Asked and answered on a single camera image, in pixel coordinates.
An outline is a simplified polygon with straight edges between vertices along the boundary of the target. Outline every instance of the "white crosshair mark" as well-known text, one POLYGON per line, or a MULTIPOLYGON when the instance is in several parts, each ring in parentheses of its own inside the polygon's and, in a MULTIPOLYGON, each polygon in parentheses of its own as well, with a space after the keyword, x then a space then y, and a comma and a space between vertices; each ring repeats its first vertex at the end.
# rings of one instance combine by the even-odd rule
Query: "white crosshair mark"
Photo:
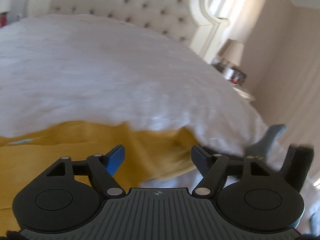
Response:
POLYGON ((163 192, 161 192, 160 190, 155 192, 155 195, 157 195, 158 197, 161 196, 163 194, 163 192))

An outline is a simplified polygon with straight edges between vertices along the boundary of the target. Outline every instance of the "lampshade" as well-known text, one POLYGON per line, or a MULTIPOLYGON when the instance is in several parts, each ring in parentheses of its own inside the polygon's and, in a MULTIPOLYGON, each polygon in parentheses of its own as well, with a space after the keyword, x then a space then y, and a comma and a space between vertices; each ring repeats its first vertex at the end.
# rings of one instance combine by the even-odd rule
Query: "lampshade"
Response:
POLYGON ((235 66, 240 66, 243 49, 244 45, 242 43, 231 40, 221 57, 235 66))
POLYGON ((0 13, 11 11, 12 0, 0 0, 0 13))

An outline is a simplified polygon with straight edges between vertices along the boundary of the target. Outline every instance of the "red object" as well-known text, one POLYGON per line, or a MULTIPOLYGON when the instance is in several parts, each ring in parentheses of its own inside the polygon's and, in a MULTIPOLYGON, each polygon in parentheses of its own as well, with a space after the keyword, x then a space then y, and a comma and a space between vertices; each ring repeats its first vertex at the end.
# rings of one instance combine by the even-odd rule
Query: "red object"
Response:
POLYGON ((0 14, 0 28, 7 25, 7 15, 0 14))

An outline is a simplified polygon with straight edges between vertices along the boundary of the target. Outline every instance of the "yellow cloth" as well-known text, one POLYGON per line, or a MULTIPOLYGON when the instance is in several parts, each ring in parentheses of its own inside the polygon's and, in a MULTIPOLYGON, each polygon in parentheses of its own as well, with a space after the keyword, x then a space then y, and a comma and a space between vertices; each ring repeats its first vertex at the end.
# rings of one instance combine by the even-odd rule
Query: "yellow cloth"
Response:
MULTIPOLYGON (((19 230, 11 211, 14 196, 57 159, 85 160, 118 144, 124 145, 126 155, 115 179, 125 190, 148 179, 168 179, 194 169, 190 149, 197 141, 185 128, 132 131, 127 123, 75 121, 16 138, 0 137, 0 236, 6 230, 19 230)), ((86 177, 76 179, 88 183, 86 177)))

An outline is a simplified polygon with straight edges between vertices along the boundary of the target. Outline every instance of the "white bedspread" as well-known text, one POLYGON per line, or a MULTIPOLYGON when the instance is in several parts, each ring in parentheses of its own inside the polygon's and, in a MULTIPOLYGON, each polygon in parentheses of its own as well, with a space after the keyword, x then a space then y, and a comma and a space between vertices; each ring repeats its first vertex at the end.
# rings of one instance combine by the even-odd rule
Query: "white bedspread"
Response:
MULTIPOLYGON (((135 130, 187 126, 201 143, 241 154, 267 128, 213 67, 143 28, 89 15, 31 17, 1 29, 0 48, 1 136, 71 120, 129 121, 135 130)), ((269 162, 279 168, 284 155, 276 144, 269 162)), ((183 176, 162 185, 201 179, 183 176)), ((319 193, 306 183, 303 195, 310 215, 319 193)))

